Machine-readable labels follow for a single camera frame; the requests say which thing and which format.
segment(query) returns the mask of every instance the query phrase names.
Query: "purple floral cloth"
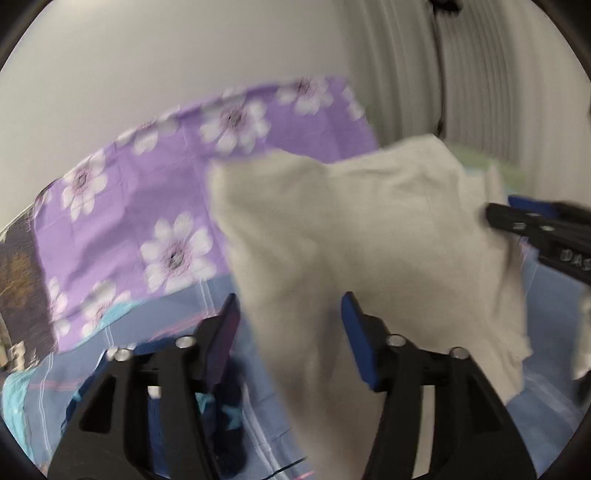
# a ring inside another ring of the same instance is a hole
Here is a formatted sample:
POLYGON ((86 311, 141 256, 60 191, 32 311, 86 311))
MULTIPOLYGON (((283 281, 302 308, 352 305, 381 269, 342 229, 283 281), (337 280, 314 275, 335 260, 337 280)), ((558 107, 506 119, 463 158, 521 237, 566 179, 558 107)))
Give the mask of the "purple floral cloth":
POLYGON ((54 182, 34 232, 59 350, 92 336, 118 303, 228 273, 207 165, 269 148, 332 163, 377 143, 346 82, 314 77, 168 112, 54 182))

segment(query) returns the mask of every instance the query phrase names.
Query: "white flower print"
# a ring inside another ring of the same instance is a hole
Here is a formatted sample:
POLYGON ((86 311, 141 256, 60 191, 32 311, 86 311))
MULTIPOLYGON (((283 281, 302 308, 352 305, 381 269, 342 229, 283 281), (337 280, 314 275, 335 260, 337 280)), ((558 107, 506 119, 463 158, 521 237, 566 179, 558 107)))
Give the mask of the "white flower print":
POLYGON ((82 313, 87 323, 82 327, 82 336, 88 337, 99 325, 107 310, 117 303, 131 301, 131 292, 124 291, 118 297, 117 285, 111 280, 95 284, 90 296, 82 303, 82 313))
POLYGON ((299 115, 315 115, 323 106, 332 105, 333 98, 328 91, 329 84, 324 77, 302 78, 277 90, 280 105, 295 103, 299 115))
POLYGON ((33 218, 37 218, 43 206, 49 204, 52 198, 53 194, 51 193, 51 189, 48 188, 35 199, 35 203, 33 204, 33 218))
POLYGON ((145 279, 150 293, 166 281, 164 291, 170 293, 186 288, 195 281, 207 280, 216 274, 216 266, 203 258, 213 245, 206 227, 193 232, 193 218, 181 213, 171 228, 165 219, 154 226, 155 240, 141 247, 148 267, 145 279))
POLYGON ((115 140, 115 144, 118 147, 122 147, 127 145, 133 138, 134 144, 132 150, 136 155, 152 151, 158 144, 158 137, 171 137, 178 131, 177 112, 178 107, 139 128, 132 128, 123 132, 115 140))
POLYGON ((355 98, 353 89, 350 86, 346 86, 343 90, 343 97, 349 102, 347 111, 349 112, 349 118, 353 121, 359 120, 365 115, 365 111, 361 104, 355 98))
POLYGON ((265 119, 267 107, 260 100, 246 102, 246 95, 235 90, 227 90, 222 98, 222 106, 203 109, 205 123, 200 129, 203 141, 217 140, 216 151, 226 155, 238 144, 244 153, 252 152, 256 140, 265 138, 271 129, 265 119))
POLYGON ((56 277, 53 277, 47 284, 49 292, 49 315, 53 331, 58 338, 70 332, 70 322, 63 318, 63 313, 68 305, 68 298, 65 293, 60 292, 60 284, 56 277))
POLYGON ((102 173, 104 167, 105 153, 99 150, 64 176, 67 186, 61 193, 61 205, 70 207, 72 221, 78 218, 81 210, 88 215, 94 209, 95 194, 107 185, 107 175, 102 173))

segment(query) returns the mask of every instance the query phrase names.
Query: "pink stripe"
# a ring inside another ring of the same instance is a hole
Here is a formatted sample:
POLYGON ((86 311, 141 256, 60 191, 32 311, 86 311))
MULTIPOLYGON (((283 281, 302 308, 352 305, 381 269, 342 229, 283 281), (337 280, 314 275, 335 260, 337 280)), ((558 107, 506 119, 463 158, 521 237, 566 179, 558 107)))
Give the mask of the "pink stripe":
POLYGON ((307 472, 304 473, 303 475, 300 475, 299 477, 294 478, 294 480, 304 480, 304 478, 308 478, 309 476, 314 475, 314 472, 307 472))

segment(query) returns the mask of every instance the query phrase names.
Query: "cable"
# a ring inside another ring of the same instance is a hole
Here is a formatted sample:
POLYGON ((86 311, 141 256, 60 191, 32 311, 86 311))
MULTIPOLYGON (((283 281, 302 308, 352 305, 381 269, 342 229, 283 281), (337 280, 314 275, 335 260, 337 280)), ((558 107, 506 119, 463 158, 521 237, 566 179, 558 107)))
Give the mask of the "cable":
POLYGON ((279 470, 277 470, 276 472, 273 472, 271 475, 266 476, 265 478, 261 478, 261 480, 270 480, 271 478, 273 478, 274 476, 276 476, 278 473, 285 472, 286 470, 289 470, 291 467, 296 466, 299 463, 302 463, 306 459, 307 459, 307 457, 300 458, 299 460, 296 460, 295 462, 290 463, 289 465, 286 465, 283 468, 279 468, 279 470))

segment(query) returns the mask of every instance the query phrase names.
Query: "white cloth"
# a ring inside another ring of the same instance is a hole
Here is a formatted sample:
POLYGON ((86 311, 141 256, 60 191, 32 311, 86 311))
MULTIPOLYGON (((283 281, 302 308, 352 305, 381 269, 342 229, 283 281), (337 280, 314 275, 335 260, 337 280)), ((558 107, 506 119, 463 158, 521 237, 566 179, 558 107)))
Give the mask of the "white cloth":
POLYGON ((242 306, 318 478, 362 476, 382 409, 340 321, 348 290, 423 349, 468 348, 504 401, 521 391, 517 240, 482 219, 504 199, 495 168, 467 176, 428 136, 328 166, 273 151, 216 163, 209 180, 242 306))

